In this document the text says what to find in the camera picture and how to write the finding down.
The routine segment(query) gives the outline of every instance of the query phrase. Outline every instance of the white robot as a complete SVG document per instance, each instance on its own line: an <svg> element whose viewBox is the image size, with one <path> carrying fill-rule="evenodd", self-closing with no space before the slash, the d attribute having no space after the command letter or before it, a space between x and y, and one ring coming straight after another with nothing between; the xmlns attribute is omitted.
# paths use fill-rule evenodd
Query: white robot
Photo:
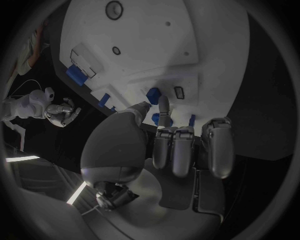
<svg viewBox="0 0 300 240"><path fill-rule="evenodd" d="M54 99L54 91L47 87L45 92L34 90L30 94L19 99L9 97L3 101L3 121L10 121L19 117L27 119L48 119L53 125L64 128L70 124L80 113L81 108L75 110L72 99L64 97L61 105L51 104Z"/></svg>

